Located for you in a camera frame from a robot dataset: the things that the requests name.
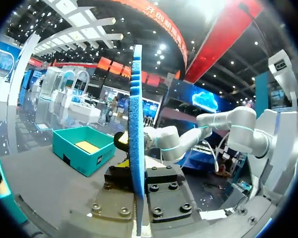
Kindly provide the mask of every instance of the white pillar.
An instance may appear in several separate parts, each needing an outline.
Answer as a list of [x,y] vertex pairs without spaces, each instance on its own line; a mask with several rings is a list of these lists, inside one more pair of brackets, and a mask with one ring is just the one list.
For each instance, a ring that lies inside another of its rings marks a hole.
[[18,103],[18,95],[20,92],[24,71],[40,38],[41,37],[39,35],[33,33],[23,45],[19,57],[15,62],[14,72],[12,73],[8,105],[16,106]]

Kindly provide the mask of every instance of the red ceiling beam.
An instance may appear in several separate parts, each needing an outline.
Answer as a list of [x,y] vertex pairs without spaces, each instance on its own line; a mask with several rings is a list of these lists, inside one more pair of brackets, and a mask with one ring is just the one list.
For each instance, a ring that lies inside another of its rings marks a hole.
[[252,23],[252,19],[238,7],[241,2],[248,6],[253,17],[257,17],[262,11],[262,6],[257,0],[226,0],[207,40],[188,67],[185,81],[196,83]]

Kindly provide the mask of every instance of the person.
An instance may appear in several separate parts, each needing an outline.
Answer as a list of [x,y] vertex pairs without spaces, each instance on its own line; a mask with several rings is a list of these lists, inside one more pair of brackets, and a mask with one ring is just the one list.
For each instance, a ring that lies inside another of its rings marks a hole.
[[106,113],[106,123],[110,122],[111,116],[113,115],[113,112],[116,110],[118,105],[118,98],[115,96],[113,101],[110,103],[109,110]]

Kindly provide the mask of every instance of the red banner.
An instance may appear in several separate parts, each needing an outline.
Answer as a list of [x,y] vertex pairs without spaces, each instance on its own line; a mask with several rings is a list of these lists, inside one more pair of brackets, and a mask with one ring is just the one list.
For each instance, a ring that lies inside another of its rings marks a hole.
[[122,69],[123,69],[122,64],[113,61],[113,63],[110,66],[109,72],[113,73],[113,74],[120,75]]
[[176,25],[173,23],[173,21],[165,14],[163,11],[161,11],[158,7],[153,5],[152,3],[146,1],[146,0],[111,0],[120,2],[121,4],[126,4],[132,8],[137,9],[138,11],[142,12],[146,16],[150,17],[152,20],[157,22],[163,29],[165,29],[168,34],[173,38],[175,43],[178,45],[184,61],[184,67],[187,67],[187,46],[185,45],[184,39],[179,31],[179,29],[176,27]]
[[130,69],[130,67],[125,66],[125,67],[124,67],[124,70],[123,70],[123,72],[122,72],[122,74],[121,74],[121,76],[130,79],[130,76],[131,76],[131,69]]
[[196,83],[216,61],[238,40],[252,23],[252,19],[238,5],[248,6],[253,17],[257,17],[262,6],[257,0],[227,0],[205,43],[199,49],[196,58],[188,67],[185,81]]
[[153,87],[157,87],[160,83],[160,77],[158,75],[149,74],[147,84]]
[[110,63],[111,63],[110,59],[101,57],[100,61],[98,62],[97,68],[101,68],[101,69],[107,71],[108,68],[109,68]]
[[35,59],[35,58],[30,58],[29,63],[30,65],[33,65],[35,67],[42,67],[42,62]]

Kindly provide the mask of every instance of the cable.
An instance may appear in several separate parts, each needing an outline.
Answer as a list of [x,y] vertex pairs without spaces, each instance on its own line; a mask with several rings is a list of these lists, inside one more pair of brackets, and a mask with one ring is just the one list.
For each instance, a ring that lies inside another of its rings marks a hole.
[[220,141],[219,145],[218,145],[218,149],[215,151],[215,156],[216,158],[218,158],[219,156],[219,148],[222,146],[223,142],[225,141],[225,139],[228,137],[229,132],[222,138],[222,140]]
[[217,157],[215,156],[214,151],[213,151],[211,145],[209,144],[209,142],[206,141],[206,140],[204,140],[204,141],[205,141],[206,144],[208,145],[208,147],[209,147],[209,149],[211,150],[211,153],[212,153],[212,155],[213,155],[213,157],[214,157],[214,169],[215,169],[215,172],[218,172],[218,171],[219,171],[219,164],[218,164]]
[[184,161],[183,165],[181,165],[180,169],[182,169],[182,168],[183,168],[183,166],[185,165],[185,163],[188,161],[188,159],[189,159],[189,158],[190,158],[190,156],[191,156],[191,153],[192,153],[192,151],[193,151],[193,148],[190,150],[190,153],[189,153],[189,155],[188,155],[188,156],[187,156],[187,158],[185,159],[185,161]]

